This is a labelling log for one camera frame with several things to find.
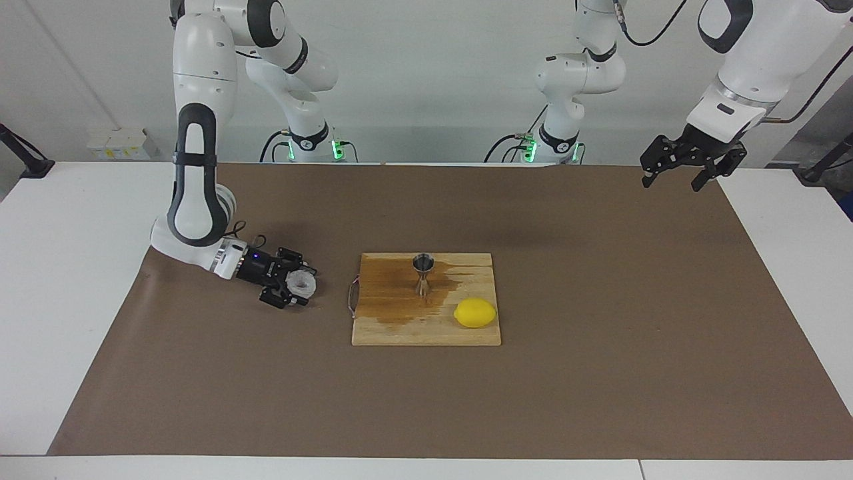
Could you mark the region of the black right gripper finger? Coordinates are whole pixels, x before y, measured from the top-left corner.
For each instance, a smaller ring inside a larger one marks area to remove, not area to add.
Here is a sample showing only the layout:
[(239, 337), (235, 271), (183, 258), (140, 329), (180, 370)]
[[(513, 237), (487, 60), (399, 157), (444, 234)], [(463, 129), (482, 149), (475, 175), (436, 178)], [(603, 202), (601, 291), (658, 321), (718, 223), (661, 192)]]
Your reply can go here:
[(273, 285), (264, 285), (261, 288), (259, 300), (262, 303), (271, 305), (272, 307), (283, 309), (290, 305), (305, 306), (310, 303), (311, 297), (297, 295), (289, 291), (287, 286), (274, 287)]
[(287, 275), (290, 271), (307, 271), (313, 276), (317, 276), (318, 271), (304, 261), (303, 255), (295, 250), (287, 248), (277, 249), (277, 265), (281, 275)]

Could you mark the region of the small clear plastic cup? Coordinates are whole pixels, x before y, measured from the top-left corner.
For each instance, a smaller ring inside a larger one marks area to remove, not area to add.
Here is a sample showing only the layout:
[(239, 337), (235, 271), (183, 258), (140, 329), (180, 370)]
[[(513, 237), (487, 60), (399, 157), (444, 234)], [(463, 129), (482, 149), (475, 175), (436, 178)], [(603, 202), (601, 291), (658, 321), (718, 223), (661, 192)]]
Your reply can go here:
[(316, 273), (304, 269), (289, 271), (285, 285), (293, 297), (310, 299), (317, 291)]

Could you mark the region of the white socket box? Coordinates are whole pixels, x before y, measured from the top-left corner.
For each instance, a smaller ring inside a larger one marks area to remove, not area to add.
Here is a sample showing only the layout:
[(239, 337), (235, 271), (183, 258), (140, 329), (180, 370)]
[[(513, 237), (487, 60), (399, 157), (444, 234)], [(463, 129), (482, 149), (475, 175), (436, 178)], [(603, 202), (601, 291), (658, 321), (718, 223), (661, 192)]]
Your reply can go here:
[(91, 129), (86, 149), (98, 161), (152, 161), (161, 152), (143, 128)]

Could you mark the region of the steel jigger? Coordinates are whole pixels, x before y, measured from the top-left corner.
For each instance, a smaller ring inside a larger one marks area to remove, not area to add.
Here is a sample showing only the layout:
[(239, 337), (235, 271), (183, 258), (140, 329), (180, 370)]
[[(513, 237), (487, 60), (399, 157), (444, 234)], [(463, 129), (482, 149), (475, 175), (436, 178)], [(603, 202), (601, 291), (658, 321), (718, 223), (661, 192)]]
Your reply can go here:
[(433, 270), (435, 259), (432, 255), (421, 253), (415, 255), (412, 261), (413, 268), (417, 274), (417, 282), (415, 283), (415, 295), (420, 298), (425, 298), (430, 292), (430, 283), (428, 276)]

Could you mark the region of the black clamp mount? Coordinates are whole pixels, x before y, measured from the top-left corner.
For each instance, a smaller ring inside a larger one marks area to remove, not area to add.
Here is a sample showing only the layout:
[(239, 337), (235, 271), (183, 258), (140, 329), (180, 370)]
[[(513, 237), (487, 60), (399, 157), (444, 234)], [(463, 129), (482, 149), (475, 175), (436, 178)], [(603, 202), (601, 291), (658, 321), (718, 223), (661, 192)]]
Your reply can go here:
[(56, 164), (3, 123), (0, 123), (0, 141), (24, 163), (25, 170), (19, 176), (21, 179), (42, 179)]
[(853, 131), (832, 147), (819, 161), (803, 170), (800, 174), (801, 178), (811, 183), (819, 182), (825, 172), (841, 168), (853, 162), (853, 156), (845, 161), (841, 161), (841, 158), (849, 154), (851, 150), (853, 150)]

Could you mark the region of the yellow lemon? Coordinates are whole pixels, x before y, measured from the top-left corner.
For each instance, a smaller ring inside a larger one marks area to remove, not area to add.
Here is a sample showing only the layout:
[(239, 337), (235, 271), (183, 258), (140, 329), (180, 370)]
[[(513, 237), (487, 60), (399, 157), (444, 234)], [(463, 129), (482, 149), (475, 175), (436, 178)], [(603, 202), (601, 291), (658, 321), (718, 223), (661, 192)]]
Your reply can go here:
[(497, 314), (496, 307), (490, 301), (469, 297), (454, 308), (453, 317), (458, 324), (466, 328), (479, 329), (492, 324)]

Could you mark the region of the wooden cutting board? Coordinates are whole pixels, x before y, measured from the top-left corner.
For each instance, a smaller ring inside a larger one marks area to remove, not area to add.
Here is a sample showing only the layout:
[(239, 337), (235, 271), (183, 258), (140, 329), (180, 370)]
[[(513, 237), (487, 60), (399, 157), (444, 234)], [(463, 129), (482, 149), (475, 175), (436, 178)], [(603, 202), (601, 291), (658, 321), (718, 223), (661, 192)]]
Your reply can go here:
[(498, 317), (476, 328), (454, 318), (459, 303), (479, 298), (498, 307), (492, 255), (432, 253), (421, 275), (417, 253), (363, 253), (351, 285), (354, 346), (496, 347)]

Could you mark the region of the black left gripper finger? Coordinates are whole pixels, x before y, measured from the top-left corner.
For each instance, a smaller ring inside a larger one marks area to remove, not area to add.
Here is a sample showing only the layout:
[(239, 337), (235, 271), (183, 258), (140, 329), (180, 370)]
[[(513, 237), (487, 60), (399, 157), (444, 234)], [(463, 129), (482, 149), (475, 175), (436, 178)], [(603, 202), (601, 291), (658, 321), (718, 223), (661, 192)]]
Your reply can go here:
[(658, 135), (640, 156), (640, 166), (644, 173), (642, 185), (648, 189), (659, 174), (682, 166), (682, 156), (686, 153), (686, 143), (680, 139), (672, 140)]
[(700, 172), (691, 182), (693, 192), (699, 192), (709, 181), (717, 177), (729, 177), (737, 170), (741, 162), (746, 158), (745, 148), (733, 148), (724, 154), (718, 161), (708, 160)]

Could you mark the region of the brown paper mat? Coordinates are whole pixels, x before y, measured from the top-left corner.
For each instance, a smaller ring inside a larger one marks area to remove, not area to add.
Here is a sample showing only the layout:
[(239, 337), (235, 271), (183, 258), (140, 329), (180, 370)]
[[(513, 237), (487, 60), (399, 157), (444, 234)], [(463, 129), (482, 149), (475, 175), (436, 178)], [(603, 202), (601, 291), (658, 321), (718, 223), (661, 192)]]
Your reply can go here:
[[(716, 183), (637, 167), (219, 168), (316, 297), (155, 250), (52, 455), (853, 459), (853, 417)], [(368, 252), (490, 253), (498, 347), (355, 347)]]

